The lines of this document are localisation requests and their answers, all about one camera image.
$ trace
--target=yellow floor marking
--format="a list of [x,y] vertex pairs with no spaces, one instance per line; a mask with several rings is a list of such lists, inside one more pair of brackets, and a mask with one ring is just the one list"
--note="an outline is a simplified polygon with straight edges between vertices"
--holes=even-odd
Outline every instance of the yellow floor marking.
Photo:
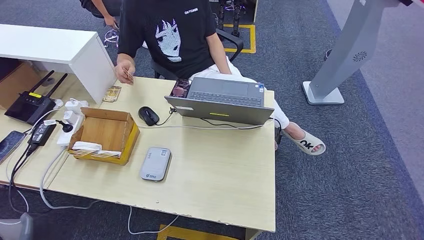
[[[224,27],[232,28],[232,24],[224,24]],[[250,29],[250,49],[241,50],[242,53],[245,54],[254,54],[256,53],[256,29],[255,25],[238,25],[239,28],[242,29]],[[237,51],[236,48],[225,48],[226,52],[235,53]]]
[[167,240],[168,237],[182,240],[237,240],[229,236],[221,236],[176,226],[170,226],[164,231],[159,232],[156,240]]

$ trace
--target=white pants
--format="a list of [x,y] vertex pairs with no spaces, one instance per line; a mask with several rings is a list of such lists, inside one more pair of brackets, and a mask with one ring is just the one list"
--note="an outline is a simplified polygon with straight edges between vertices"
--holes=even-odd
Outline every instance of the white pants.
[[[232,80],[232,81],[241,81],[241,82],[249,82],[249,83],[257,83],[255,80],[242,76],[240,71],[235,67],[229,60],[226,58],[228,62],[229,69],[231,71],[230,74],[222,74],[218,69],[217,65],[212,65],[208,69],[205,69],[201,72],[195,73],[190,77],[190,80],[193,80],[194,77],[199,78],[209,78],[209,79],[222,79],[222,80]],[[274,99],[274,112],[272,113],[274,118],[276,118],[281,123],[281,128],[285,129],[289,125],[289,119],[284,114],[281,107],[278,105],[277,101]]]

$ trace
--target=black router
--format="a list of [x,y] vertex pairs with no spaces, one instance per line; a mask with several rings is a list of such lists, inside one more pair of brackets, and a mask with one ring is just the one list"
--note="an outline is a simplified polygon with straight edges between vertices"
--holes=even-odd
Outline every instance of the black router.
[[46,96],[34,93],[34,91],[46,81],[55,71],[50,71],[45,77],[43,77],[35,86],[29,91],[24,91],[19,94],[18,99],[9,107],[4,115],[29,125],[34,125],[38,119],[40,119],[48,111],[53,110],[56,106],[55,100],[51,99],[50,96],[55,92],[59,85],[68,76],[65,73],[60,80],[54,85],[54,87],[47,93]]

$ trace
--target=white slide sandal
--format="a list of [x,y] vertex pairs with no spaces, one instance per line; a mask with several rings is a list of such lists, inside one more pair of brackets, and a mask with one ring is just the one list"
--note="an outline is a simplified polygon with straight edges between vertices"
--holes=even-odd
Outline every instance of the white slide sandal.
[[[323,154],[326,151],[327,148],[326,148],[326,145],[323,143],[323,141],[321,141],[319,138],[317,138],[316,136],[310,134],[309,132],[303,129],[302,131],[304,131],[305,137],[301,140],[294,139],[292,136],[290,136],[290,134],[288,134],[284,130],[282,132],[294,143],[296,143],[296,145],[300,148],[300,150],[302,150],[306,154],[317,156],[317,155]],[[317,151],[312,151],[314,147],[318,145],[321,145],[321,148]]]

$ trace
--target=laptop lid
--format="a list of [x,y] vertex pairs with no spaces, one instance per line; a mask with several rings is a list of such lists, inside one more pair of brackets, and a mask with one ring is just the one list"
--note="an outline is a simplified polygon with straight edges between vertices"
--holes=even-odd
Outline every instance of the laptop lid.
[[243,106],[173,96],[165,96],[165,99],[185,117],[250,125],[264,124],[274,111],[269,107]]

